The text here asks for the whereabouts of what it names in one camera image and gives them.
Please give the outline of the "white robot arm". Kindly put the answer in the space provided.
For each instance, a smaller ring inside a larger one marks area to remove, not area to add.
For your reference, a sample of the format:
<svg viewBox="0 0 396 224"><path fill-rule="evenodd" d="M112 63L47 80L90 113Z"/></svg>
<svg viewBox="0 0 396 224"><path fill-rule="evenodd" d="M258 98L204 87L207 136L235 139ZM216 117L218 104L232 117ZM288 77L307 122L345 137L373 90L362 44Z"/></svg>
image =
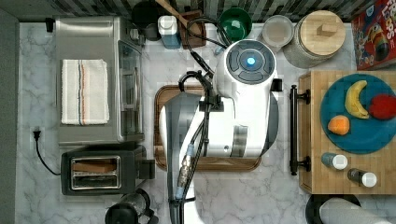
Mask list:
<svg viewBox="0 0 396 224"><path fill-rule="evenodd" d="M203 224L193 189L198 161L205 157L259 158L275 142L282 89L276 57L252 39L231 44L217 68L189 71L180 94L160 112L159 131L167 166L172 224Z"/></svg>

